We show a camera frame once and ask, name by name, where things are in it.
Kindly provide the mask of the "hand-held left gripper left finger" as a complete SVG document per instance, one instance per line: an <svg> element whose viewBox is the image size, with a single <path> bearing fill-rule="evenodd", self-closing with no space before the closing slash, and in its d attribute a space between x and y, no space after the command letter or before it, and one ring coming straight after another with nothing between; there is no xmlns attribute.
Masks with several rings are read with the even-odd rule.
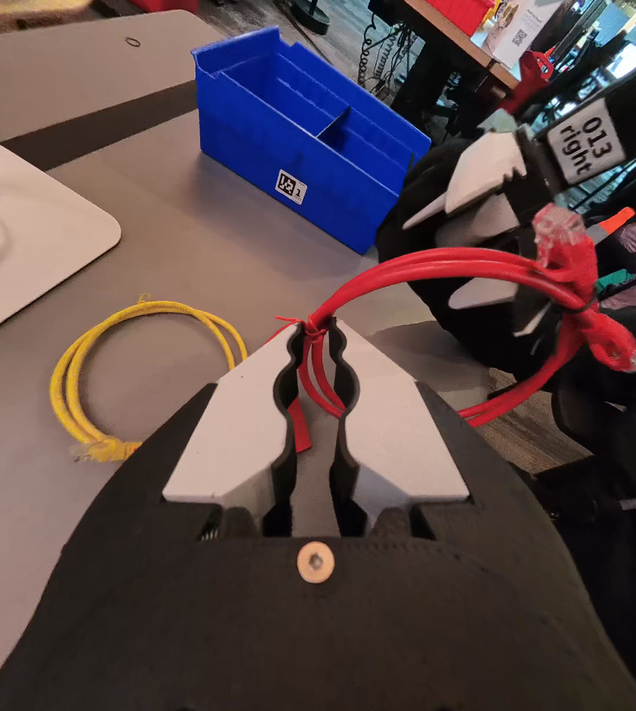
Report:
<svg viewBox="0 0 636 711"><path fill-rule="evenodd" d="M287 327L217 382L163 489L174 503L245 508L263 519L296 484L294 420L301 325Z"/></svg>

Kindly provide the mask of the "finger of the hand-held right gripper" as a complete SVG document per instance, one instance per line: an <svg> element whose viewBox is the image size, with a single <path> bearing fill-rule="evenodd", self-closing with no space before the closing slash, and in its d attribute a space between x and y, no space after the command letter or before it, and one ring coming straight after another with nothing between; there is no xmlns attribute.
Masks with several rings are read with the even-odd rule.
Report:
<svg viewBox="0 0 636 711"><path fill-rule="evenodd" d="M426 248L475 247L520 226L504 194L493 194L458 213L446 212L442 194L404 223L404 236Z"/></svg>
<svg viewBox="0 0 636 711"><path fill-rule="evenodd" d="M523 176L518 134L488 132L459 157L446 191L444 211L450 215Z"/></svg>

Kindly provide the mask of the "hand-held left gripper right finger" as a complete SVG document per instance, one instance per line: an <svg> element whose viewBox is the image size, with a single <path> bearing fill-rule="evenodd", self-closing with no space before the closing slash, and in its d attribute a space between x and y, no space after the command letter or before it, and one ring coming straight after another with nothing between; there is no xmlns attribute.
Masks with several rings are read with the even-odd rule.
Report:
<svg viewBox="0 0 636 711"><path fill-rule="evenodd" d="M338 521L397 508L463 503L469 490L421 383L344 321L329 326L333 390L343 411L329 474Z"/></svg>

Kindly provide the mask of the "blue plastic bin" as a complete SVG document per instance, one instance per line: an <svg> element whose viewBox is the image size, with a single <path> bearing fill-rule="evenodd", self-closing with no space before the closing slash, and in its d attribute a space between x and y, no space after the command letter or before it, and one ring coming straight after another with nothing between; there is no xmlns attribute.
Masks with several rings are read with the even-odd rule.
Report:
<svg viewBox="0 0 636 711"><path fill-rule="evenodd" d="M191 55L202 152L365 254L431 139L276 26Z"/></svg>

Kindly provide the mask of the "person's right hand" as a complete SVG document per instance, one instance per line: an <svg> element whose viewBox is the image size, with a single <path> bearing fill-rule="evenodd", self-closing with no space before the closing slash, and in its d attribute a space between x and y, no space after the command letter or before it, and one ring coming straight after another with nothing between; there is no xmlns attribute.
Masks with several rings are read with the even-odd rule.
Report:
<svg viewBox="0 0 636 711"><path fill-rule="evenodd" d="M402 226L438 195L448 182L460 155L472 141L454 138L423 155L404 178L402 191L376 232L380 263L396 257L436 248L436 232L447 222L439 213L423 223L403 230ZM516 337L508 304L454 310L448 301L464 286L464 278L440 278L409 283L411 290L429 308L438 325L480 365L513 375L518 381L538 372L555 349L555 336Z"/></svg>

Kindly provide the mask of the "wooden table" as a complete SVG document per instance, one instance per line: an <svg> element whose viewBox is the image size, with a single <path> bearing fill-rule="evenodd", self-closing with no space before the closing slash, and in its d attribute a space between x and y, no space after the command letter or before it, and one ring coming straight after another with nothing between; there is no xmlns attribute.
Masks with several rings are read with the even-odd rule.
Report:
<svg viewBox="0 0 636 711"><path fill-rule="evenodd" d="M518 70L512 70L493 59L473 38L450 21L444 13L429 1L404 1L406 7L417 14L420 21L426 22L438 36L447 39L451 45L463 50L476 63L488 70L507 90L515 90L520 82Z"/></svg>

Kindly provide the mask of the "white printed box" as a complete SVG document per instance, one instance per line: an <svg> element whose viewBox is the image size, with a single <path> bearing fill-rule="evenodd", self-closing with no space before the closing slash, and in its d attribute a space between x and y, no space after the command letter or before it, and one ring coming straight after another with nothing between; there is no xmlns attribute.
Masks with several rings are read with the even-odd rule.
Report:
<svg viewBox="0 0 636 711"><path fill-rule="evenodd" d="M482 49L503 67L518 66L562 1L501 1Z"/></svg>

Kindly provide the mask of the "red plastic tote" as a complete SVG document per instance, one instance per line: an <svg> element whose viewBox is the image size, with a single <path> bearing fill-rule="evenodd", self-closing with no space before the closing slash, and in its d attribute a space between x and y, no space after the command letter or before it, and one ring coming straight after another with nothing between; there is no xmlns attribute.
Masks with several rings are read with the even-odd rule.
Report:
<svg viewBox="0 0 636 711"><path fill-rule="evenodd" d="M482 24L495 1L427 1L445 18L467 33L473 33Z"/></svg>

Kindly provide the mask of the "white board stand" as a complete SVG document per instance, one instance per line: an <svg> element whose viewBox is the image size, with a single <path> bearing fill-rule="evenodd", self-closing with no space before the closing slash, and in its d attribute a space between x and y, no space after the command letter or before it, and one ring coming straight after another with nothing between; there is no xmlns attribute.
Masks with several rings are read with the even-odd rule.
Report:
<svg viewBox="0 0 636 711"><path fill-rule="evenodd" d="M115 218L0 145L0 324L120 237Z"/></svg>

